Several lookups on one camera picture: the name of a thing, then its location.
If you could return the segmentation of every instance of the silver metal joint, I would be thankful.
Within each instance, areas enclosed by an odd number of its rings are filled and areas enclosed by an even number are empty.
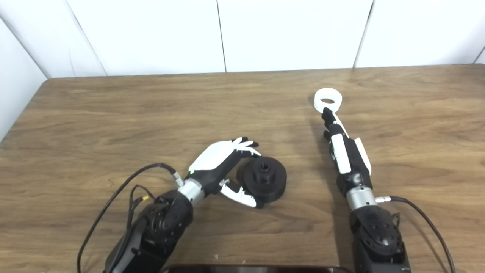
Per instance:
[[[347,192],[347,202],[351,210],[367,205],[377,205],[372,189],[369,187],[355,187]]]
[[[376,203],[391,202],[391,197],[389,196],[379,196],[375,198]]]
[[[184,184],[177,191],[187,197],[190,203],[192,203],[192,206],[195,206],[200,200],[204,199],[205,195],[202,185],[192,178],[185,180]]]
[[[174,178],[175,183],[177,183],[179,187],[184,185],[182,177],[180,177],[180,174],[178,172],[175,172],[174,174],[172,174],[172,177]]]

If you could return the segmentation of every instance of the white wall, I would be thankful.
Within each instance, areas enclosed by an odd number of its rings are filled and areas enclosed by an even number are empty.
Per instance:
[[[485,45],[485,1],[374,0],[358,68],[470,64]]]
[[[0,141],[46,77],[0,20]]]
[[[228,72],[351,68],[372,0],[219,0]]]
[[[106,76],[63,0],[0,0],[0,16],[48,77]]]
[[[39,68],[51,78],[485,63],[483,0],[0,0],[0,18],[0,140],[45,80]]]
[[[224,72],[216,0],[68,0],[108,75]]]

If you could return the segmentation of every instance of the black and white robotic hand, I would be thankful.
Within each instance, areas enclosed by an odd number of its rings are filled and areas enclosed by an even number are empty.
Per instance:
[[[211,144],[190,165],[185,183],[178,190],[189,199],[193,199],[193,202],[198,202],[209,194],[220,192],[241,204],[261,208],[263,203],[260,200],[248,194],[243,187],[225,178],[242,158],[261,156],[254,149],[258,146],[257,142],[248,140],[247,137]]]

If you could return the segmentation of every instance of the connector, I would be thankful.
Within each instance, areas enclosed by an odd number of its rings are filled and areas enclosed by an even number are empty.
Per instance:
[[[391,197],[390,196],[379,196],[375,198],[376,203],[385,203],[385,202],[391,202]]]
[[[180,177],[180,174],[178,174],[178,172],[175,172],[174,174],[172,174],[172,177],[174,178],[175,183],[177,183],[178,187],[181,187],[185,184],[182,180],[182,177]]]

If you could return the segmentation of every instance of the panel seam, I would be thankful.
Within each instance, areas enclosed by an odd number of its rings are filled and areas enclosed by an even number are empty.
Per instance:
[[[224,41],[222,39],[221,15],[219,14],[219,0],[216,0],[215,3],[217,4],[217,17],[219,18],[219,31],[221,33],[222,58],[224,60],[224,71],[227,73],[226,54],[224,53]]]
[[[354,60],[354,65],[352,65],[352,68],[357,67],[357,62],[359,60],[360,51],[362,50],[362,45],[364,44],[365,35],[366,35],[367,29],[369,27],[369,22],[371,21],[372,11],[374,10],[374,1],[375,0],[372,1],[371,8],[369,9],[369,15],[367,16],[367,21],[365,22],[364,31],[362,32],[362,37],[360,38],[359,48],[357,49],[356,58]]]
[[[91,54],[96,58],[96,61],[97,61],[98,66],[101,68],[101,70],[103,70],[104,75],[105,76],[108,76],[108,73],[106,72],[106,69],[104,68],[103,63],[100,61],[98,55],[96,54],[96,51],[94,50],[93,45],[91,44],[91,42],[89,41],[88,37],[86,36],[86,33],[84,32],[84,29],[82,29],[81,24],[79,24],[78,18],[76,17],[76,15],[74,14],[74,12],[72,11],[71,5],[69,5],[69,3],[67,2],[67,0],[64,0],[64,5],[66,6],[67,12],[71,16],[74,25],[78,29],[79,34],[84,39],[84,42],[86,43],[86,45],[89,47],[89,50],[90,50]]]

